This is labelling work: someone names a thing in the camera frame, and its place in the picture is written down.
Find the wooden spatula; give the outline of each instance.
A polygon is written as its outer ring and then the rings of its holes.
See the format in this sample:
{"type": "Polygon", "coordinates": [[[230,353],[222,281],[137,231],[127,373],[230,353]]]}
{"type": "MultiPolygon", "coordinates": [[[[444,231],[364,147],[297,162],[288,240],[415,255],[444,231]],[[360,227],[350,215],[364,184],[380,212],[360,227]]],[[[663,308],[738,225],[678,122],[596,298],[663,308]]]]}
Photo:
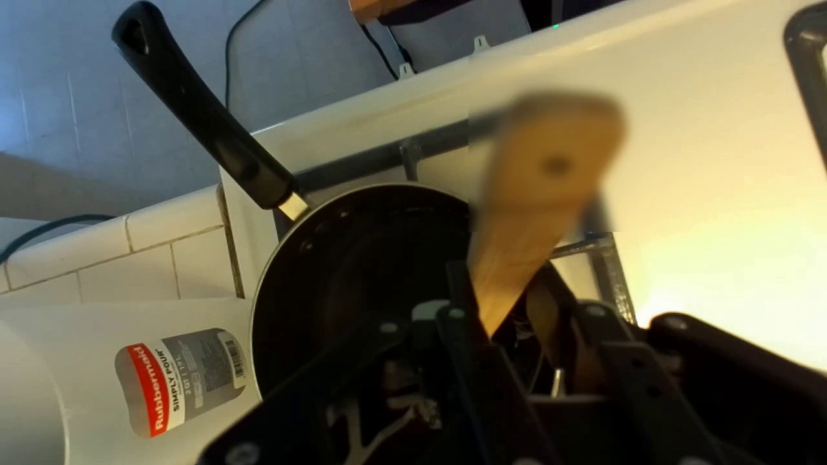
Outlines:
{"type": "Polygon", "coordinates": [[[469,247],[490,336],[597,193],[623,136],[623,112],[603,95],[532,94],[503,113],[469,247]]]}

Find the black frying pan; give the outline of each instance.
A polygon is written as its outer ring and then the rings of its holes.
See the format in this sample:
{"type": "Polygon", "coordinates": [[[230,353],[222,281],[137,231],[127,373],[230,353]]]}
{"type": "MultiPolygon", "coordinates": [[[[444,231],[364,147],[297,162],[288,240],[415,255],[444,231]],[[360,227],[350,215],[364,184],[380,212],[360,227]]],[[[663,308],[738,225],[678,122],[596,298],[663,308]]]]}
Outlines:
{"type": "Polygon", "coordinates": [[[478,216],[472,205],[417,184],[364,185],[305,215],[296,178],[211,94],[155,5],[125,11],[114,41],[249,196],[296,223],[257,302],[262,393],[364,318],[408,318],[415,305],[448,298],[444,265],[465,251],[494,334],[600,189],[625,135],[609,99],[531,95],[499,123],[478,216]]]}

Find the black handle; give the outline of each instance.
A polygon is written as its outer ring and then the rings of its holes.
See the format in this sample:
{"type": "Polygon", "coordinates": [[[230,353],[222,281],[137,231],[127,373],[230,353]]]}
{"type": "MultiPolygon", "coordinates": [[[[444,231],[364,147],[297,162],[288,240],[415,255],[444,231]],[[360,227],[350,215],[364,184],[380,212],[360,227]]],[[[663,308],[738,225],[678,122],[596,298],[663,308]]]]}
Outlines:
{"type": "Polygon", "coordinates": [[[212,95],[152,2],[136,2],[111,29],[133,70],[262,206],[291,200],[296,178],[212,95]]]}

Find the kitchen counter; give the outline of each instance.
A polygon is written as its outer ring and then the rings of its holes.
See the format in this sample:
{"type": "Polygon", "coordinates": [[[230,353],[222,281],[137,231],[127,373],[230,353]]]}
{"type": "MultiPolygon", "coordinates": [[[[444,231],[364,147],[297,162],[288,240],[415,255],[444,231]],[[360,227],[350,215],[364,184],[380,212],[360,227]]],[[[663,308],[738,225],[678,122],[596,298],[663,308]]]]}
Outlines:
{"type": "MultiPolygon", "coordinates": [[[[804,5],[813,0],[628,0],[257,136],[305,171],[531,90],[614,95],[628,139],[603,192],[638,320],[684,309],[827,366],[817,343],[827,181],[783,51],[786,21],[804,5]]],[[[423,181],[473,201],[487,147],[428,161],[423,181]]],[[[222,185],[255,298],[278,247],[273,215],[230,178],[222,185]]]]}

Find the red label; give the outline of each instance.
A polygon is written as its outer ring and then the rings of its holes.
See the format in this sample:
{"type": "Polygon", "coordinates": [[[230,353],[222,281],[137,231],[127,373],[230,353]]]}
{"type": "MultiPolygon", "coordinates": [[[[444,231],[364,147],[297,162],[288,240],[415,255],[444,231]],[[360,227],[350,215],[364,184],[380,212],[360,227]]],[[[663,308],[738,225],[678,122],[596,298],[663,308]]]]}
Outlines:
{"type": "Polygon", "coordinates": [[[127,346],[127,353],[137,373],[140,389],[145,396],[150,437],[158,437],[168,429],[168,411],[171,411],[165,374],[155,353],[145,343],[127,346]]]}

